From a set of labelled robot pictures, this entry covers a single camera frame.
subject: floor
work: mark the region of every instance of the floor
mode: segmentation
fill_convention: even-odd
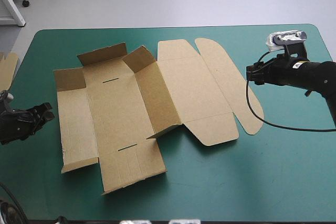
[[[297,24],[316,25],[336,60],[335,0],[30,0],[24,28],[0,26],[0,51],[20,63],[42,29]]]

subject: cardboard piece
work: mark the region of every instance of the cardboard piece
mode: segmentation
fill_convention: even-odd
[[[147,139],[155,131],[126,54],[119,44],[78,56],[82,68],[54,72],[62,172],[99,162],[104,193],[166,171],[156,140]]]
[[[17,61],[17,54],[10,52],[5,58],[0,52],[0,92],[11,87]]]
[[[225,95],[226,101],[238,118],[246,133],[256,134],[262,121],[258,120],[250,111],[246,102],[246,80],[240,74],[225,49],[217,42],[199,38],[195,40],[198,50],[209,71],[215,78],[219,88]],[[255,112],[264,118],[262,107],[249,87],[249,98]]]
[[[247,106],[245,79],[217,42],[195,42],[201,54],[184,39],[160,41],[158,47],[158,64],[182,123],[204,145],[239,137],[234,114],[248,134],[256,134],[263,123]],[[253,108],[263,116],[249,92]]]
[[[109,193],[165,172],[155,138],[179,125],[214,145],[238,138],[236,114],[255,134],[261,124],[234,99],[244,78],[221,46],[196,43],[201,55],[186,40],[161,41],[158,61],[118,44],[79,55],[81,68],[55,70],[62,172],[99,162]],[[251,102],[262,114],[252,92]]]

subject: green tabletop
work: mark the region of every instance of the green tabletop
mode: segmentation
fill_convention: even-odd
[[[184,126],[158,139],[167,173],[101,196],[99,164],[61,174],[62,151],[53,69],[80,66],[76,55],[120,42],[145,45],[156,55],[160,40],[210,38],[219,42],[245,76],[267,51],[274,31],[301,29],[311,61],[330,55],[312,25],[70,29],[36,34],[14,80],[13,108],[50,102],[55,120],[26,141],[0,146],[0,180],[30,219],[200,218],[236,221],[336,220],[336,135],[264,125],[254,136],[239,122],[239,139],[203,146]],[[317,93],[251,85],[266,119],[295,127],[333,128]]]

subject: cable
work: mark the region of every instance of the cable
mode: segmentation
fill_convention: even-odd
[[[5,192],[10,196],[12,201],[15,203],[15,205],[16,205],[17,209],[19,210],[20,214],[22,215],[25,223],[29,224],[29,221],[28,221],[27,216],[25,215],[25,212],[23,212],[22,207],[20,206],[19,202],[16,200],[14,195],[11,193],[11,191],[2,182],[0,182],[0,186],[5,190]]]
[[[264,119],[262,119],[260,116],[258,116],[254,110],[252,109],[252,106],[250,104],[250,100],[249,100],[249,97],[248,97],[248,83],[249,81],[247,80],[246,81],[246,100],[247,100],[247,105],[248,107],[250,108],[252,114],[259,120],[261,120],[262,122],[270,125],[270,126],[273,126],[273,127],[276,127],[276,128],[280,128],[280,129],[285,129],[285,130],[291,130],[291,131],[308,131],[308,132],[335,132],[336,129],[327,129],[327,130],[316,130],[316,129],[302,129],[302,128],[293,128],[293,127],[287,127],[287,126],[282,126],[282,125],[278,125],[278,124],[274,124],[274,123],[270,123]]]
[[[270,51],[267,51],[266,53],[264,53],[264,54],[259,58],[259,60],[257,61],[257,63],[260,63],[261,60],[262,60],[266,55],[268,55],[269,53],[270,53]]]

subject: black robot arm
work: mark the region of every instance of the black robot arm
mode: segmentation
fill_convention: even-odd
[[[28,110],[12,110],[9,103],[13,96],[4,90],[0,92],[0,142],[8,144],[14,140],[25,140],[34,135],[48,121],[54,119],[49,103],[43,103]]]
[[[248,66],[247,80],[254,81],[256,85],[270,83],[302,88],[307,90],[306,96],[312,91],[320,93],[325,98],[336,125],[336,63],[309,61],[303,44],[306,34],[302,31],[290,32],[296,37],[295,40],[288,37],[287,40],[281,40],[285,36],[276,34],[270,39],[273,46],[281,46],[285,52],[267,62],[259,61]]]

